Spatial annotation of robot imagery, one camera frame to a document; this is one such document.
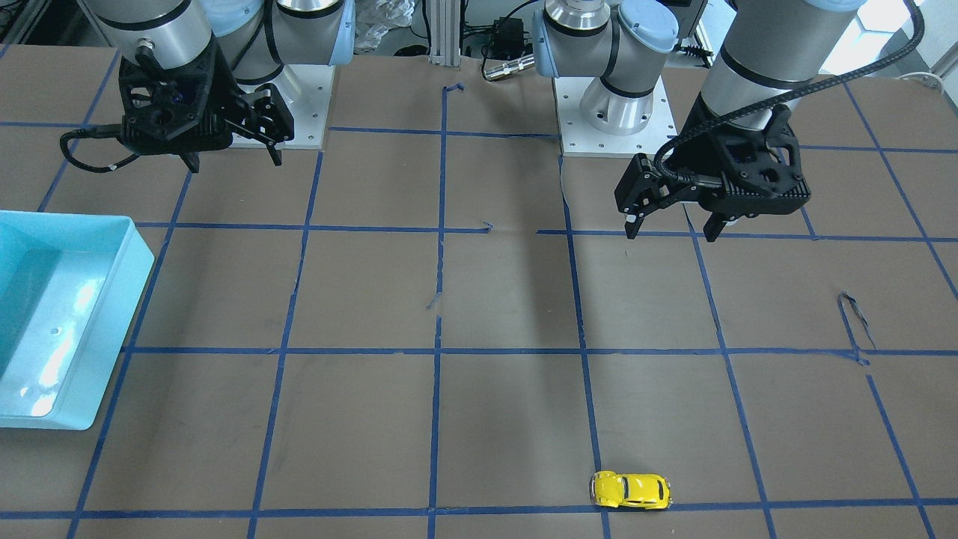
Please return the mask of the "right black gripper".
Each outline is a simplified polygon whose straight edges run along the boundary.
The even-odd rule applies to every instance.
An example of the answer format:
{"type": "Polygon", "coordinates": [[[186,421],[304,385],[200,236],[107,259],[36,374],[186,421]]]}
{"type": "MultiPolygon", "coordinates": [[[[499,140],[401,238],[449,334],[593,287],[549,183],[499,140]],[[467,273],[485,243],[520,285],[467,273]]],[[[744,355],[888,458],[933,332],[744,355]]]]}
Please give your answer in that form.
{"type": "Polygon", "coordinates": [[[118,140],[126,149],[137,156],[174,154],[189,173],[198,173],[198,151],[226,149],[234,128],[263,144],[274,166],[283,164],[278,144],[295,137],[295,122],[274,83],[243,93],[214,37],[179,67],[162,67],[158,51],[140,40],[133,61],[120,65],[124,112],[118,140]]]}

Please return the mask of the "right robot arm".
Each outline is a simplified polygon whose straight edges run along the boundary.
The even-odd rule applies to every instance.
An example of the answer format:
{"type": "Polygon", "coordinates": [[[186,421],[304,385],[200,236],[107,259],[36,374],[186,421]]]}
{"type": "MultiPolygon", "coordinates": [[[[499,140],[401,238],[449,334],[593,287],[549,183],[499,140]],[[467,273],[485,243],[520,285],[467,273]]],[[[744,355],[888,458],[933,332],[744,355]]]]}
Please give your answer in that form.
{"type": "Polygon", "coordinates": [[[140,156],[177,156],[192,173],[203,151],[239,136],[280,166],[296,137],[278,87],[292,65],[348,64],[355,51],[353,1],[91,1],[91,14],[122,55],[119,123],[63,134],[59,149],[89,173],[140,156]]]}

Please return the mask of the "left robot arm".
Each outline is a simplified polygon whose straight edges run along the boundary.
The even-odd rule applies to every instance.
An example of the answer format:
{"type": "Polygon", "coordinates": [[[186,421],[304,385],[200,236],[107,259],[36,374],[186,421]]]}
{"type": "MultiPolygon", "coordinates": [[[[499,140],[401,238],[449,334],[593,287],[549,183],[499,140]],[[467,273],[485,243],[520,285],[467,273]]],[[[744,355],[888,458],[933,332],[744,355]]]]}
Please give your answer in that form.
{"type": "MultiPolygon", "coordinates": [[[[710,213],[712,242],[740,218],[790,215],[810,201],[790,116],[823,89],[819,70],[858,1],[746,1],[736,11],[677,137],[630,161],[614,191],[634,238],[644,219],[677,202],[710,213]]],[[[584,76],[579,102],[590,127],[632,135],[656,113],[657,82],[680,42],[680,22],[657,1],[541,1],[534,14],[536,69],[584,76]]]]}

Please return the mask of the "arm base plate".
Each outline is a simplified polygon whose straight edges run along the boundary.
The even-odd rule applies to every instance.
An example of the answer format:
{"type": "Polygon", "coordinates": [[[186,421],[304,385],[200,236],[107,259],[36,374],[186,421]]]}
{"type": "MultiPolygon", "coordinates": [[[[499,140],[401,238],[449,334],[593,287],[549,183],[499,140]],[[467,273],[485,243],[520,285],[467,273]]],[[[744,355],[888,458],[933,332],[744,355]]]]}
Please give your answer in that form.
{"type": "Polygon", "coordinates": [[[272,71],[269,82],[285,99],[295,129],[295,136],[278,149],[322,149],[335,73],[335,66],[309,64],[287,64],[272,71]]]}
{"type": "Polygon", "coordinates": [[[613,94],[589,76],[564,76],[553,82],[565,157],[654,154],[677,136],[661,79],[653,92],[639,98],[613,94]]]}

